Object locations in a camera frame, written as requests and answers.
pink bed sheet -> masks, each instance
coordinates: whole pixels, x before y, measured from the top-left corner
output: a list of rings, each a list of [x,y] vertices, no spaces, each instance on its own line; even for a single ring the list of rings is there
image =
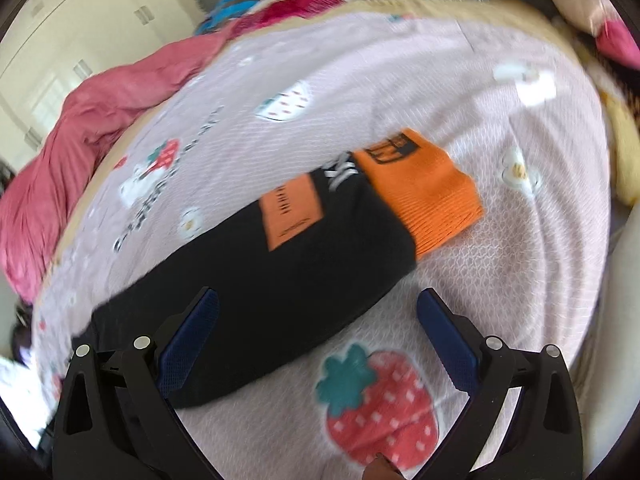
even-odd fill
[[[16,293],[28,303],[36,299],[78,200],[100,162],[140,115],[175,94],[228,40],[341,3],[275,2],[216,33],[168,44],[139,62],[95,75],[71,92],[41,152],[0,200],[0,266]]]

blue striped fabric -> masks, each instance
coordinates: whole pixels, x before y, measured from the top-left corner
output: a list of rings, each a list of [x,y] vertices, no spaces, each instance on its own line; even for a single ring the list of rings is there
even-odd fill
[[[209,34],[222,28],[228,20],[239,18],[260,0],[220,0],[206,19],[198,26],[195,35]]]

beige bed sheet edge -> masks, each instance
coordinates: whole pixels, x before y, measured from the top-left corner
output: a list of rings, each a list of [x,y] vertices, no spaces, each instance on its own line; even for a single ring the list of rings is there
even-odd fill
[[[239,39],[244,40],[245,38],[267,34],[276,30],[304,27],[305,25],[324,22],[336,16],[352,12],[383,12],[403,16],[409,15],[416,18],[477,21],[497,27],[517,28],[535,38],[554,44],[569,58],[579,63],[571,45],[556,31],[549,20],[538,10],[517,0],[489,0],[485,2],[478,2],[477,0],[353,0],[315,18],[288,18],[271,27],[245,34]],[[221,53],[232,43],[233,42],[227,44]],[[212,60],[212,63],[214,63],[217,58],[218,56]],[[166,105],[166,102],[167,101],[151,108],[138,118],[138,120],[122,134],[98,167],[89,185],[80,197],[66,229],[58,242],[52,263],[43,280],[43,289],[49,283],[52,270],[59,264],[63,253],[73,243],[80,222],[82,218],[84,218],[84,214],[100,189],[100,186],[117,162],[125,155],[133,139],[136,138],[137,134],[156,114],[160,113]]]

black logo on orange cuff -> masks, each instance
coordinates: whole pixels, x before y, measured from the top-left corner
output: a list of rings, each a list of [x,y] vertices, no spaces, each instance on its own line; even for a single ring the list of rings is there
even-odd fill
[[[411,155],[415,150],[420,148],[405,134],[397,134],[387,140],[383,140],[374,144],[365,152],[369,153],[371,158],[378,164],[389,164],[396,162]]]

silver screw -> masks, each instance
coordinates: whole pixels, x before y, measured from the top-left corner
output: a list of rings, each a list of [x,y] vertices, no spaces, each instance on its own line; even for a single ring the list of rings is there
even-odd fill
[[[133,342],[133,346],[138,350],[145,349],[151,343],[151,339],[149,339],[146,335],[141,335],[139,338]]]
[[[560,357],[560,349],[556,345],[548,345],[546,347],[546,353],[549,357]]]
[[[84,357],[89,353],[89,350],[89,345],[80,345],[78,348],[76,348],[76,355],[78,357]]]
[[[500,339],[498,339],[497,337],[491,336],[486,339],[486,345],[491,350],[499,350],[500,348],[502,348],[502,341],[500,341]]]

